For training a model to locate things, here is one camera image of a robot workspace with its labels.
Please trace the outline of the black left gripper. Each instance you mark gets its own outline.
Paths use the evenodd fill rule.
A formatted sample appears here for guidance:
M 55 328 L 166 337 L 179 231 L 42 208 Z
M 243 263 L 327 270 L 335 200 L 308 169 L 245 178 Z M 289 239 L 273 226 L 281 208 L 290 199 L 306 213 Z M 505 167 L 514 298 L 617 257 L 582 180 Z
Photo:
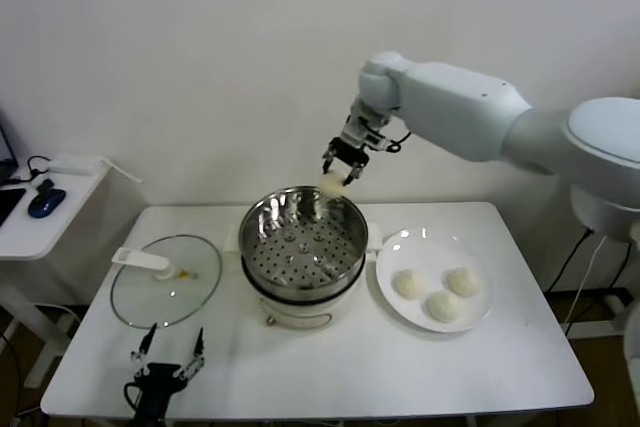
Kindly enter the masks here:
M 146 356 L 156 332 L 156 324 L 143 336 L 138 348 L 131 352 L 130 360 L 134 380 L 131 388 L 138 391 L 136 402 L 130 400 L 134 410 L 131 426 L 165 426 L 166 412 L 171 397 L 184 389 L 184 380 L 191 380 L 204 366 L 204 329 L 199 330 L 191 359 L 186 365 L 150 363 Z

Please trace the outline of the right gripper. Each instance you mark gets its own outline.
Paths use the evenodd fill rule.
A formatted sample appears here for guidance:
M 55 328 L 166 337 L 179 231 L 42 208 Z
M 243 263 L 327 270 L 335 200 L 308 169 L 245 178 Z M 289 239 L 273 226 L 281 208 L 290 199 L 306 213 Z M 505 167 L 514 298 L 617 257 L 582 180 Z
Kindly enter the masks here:
M 389 146 L 390 140 L 381 132 L 389 123 L 389 113 L 377 112 L 361 101 L 354 101 L 340 134 L 329 142 L 323 154 L 322 170 L 329 171 L 333 161 L 338 159 L 351 167 L 342 180 L 343 185 L 359 179 L 369 161 L 365 150 L 379 152 Z

